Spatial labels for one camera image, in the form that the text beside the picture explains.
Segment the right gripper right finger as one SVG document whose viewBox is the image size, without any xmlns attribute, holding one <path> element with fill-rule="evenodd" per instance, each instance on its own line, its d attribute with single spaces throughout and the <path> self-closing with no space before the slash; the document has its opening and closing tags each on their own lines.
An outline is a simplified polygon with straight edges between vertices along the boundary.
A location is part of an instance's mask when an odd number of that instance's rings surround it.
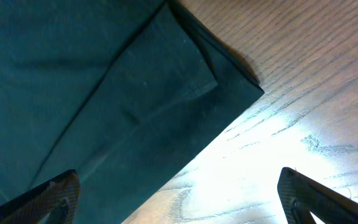
<svg viewBox="0 0 358 224">
<path fill-rule="evenodd" d="M 358 203 L 289 168 L 281 170 L 278 195 L 288 223 L 358 223 Z"/>
</svg>

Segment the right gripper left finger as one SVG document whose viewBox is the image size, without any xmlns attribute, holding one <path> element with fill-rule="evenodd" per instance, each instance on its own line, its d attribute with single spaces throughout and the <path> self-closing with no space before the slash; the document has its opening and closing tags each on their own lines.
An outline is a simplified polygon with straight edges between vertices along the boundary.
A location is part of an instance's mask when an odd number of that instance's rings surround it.
<svg viewBox="0 0 358 224">
<path fill-rule="evenodd" d="M 0 223 L 73 223 L 80 179 L 69 169 L 0 206 Z"/>
</svg>

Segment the black t-shirt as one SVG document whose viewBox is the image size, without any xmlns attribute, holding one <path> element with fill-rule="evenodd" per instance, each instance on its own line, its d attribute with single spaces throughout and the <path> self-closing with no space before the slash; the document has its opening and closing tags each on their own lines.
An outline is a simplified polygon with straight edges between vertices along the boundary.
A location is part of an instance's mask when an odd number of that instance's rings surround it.
<svg viewBox="0 0 358 224">
<path fill-rule="evenodd" d="M 123 222 L 262 95 L 175 1 L 0 1 L 0 205 L 74 169 Z"/>
</svg>

